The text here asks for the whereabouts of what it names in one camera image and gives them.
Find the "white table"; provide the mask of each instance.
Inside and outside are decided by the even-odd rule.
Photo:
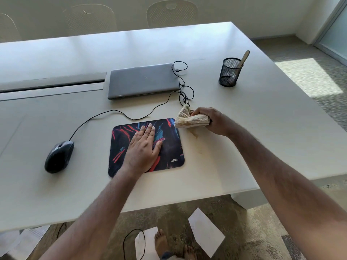
[[[237,86],[220,86],[223,59],[246,50]],[[230,22],[4,43],[0,54],[2,83],[107,72],[103,90],[0,102],[0,231],[76,219],[110,181],[113,127],[131,121],[109,114],[81,127],[61,173],[44,170],[52,147],[97,113],[138,118],[167,100],[167,93],[108,100],[113,69],[185,61],[193,109],[226,113],[317,184],[346,175],[347,133]],[[175,118],[180,109],[174,96],[145,120]],[[244,208],[266,202],[231,141],[204,127],[179,132],[184,166],[144,174],[123,211],[229,193]]]

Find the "foot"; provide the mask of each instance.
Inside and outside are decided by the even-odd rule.
[[[169,245],[168,241],[166,239],[165,233],[162,229],[160,229],[154,236],[154,244],[155,244],[155,250],[157,251],[157,254],[159,258],[161,256],[169,251]]]
[[[185,260],[197,260],[193,247],[185,245],[183,248],[183,256]]]

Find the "chair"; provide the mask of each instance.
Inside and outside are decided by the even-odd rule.
[[[197,6],[189,1],[161,1],[147,9],[147,23],[150,28],[194,25],[197,21]]]
[[[117,31],[115,14],[103,4],[80,4],[63,11],[69,36]]]
[[[0,13],[0,43],[21,41],[15,22],[7,14]]]

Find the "black mesh pen holder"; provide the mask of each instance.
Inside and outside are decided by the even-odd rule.
[[[239,68],[240,59],[229,57],[223,60],[222,70],[220,71],[218,82],[224,87],[233,87],[236,85],[243,65]]]

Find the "person's left hand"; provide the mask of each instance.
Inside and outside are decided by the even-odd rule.
[[[158,141],[152,149],[155,135],[155,127],[150,123],[145,131],[145,126],[133,136],[121,170],[139,179],[140,176],[148,171],[157,159],[161,149],[162,141]]]

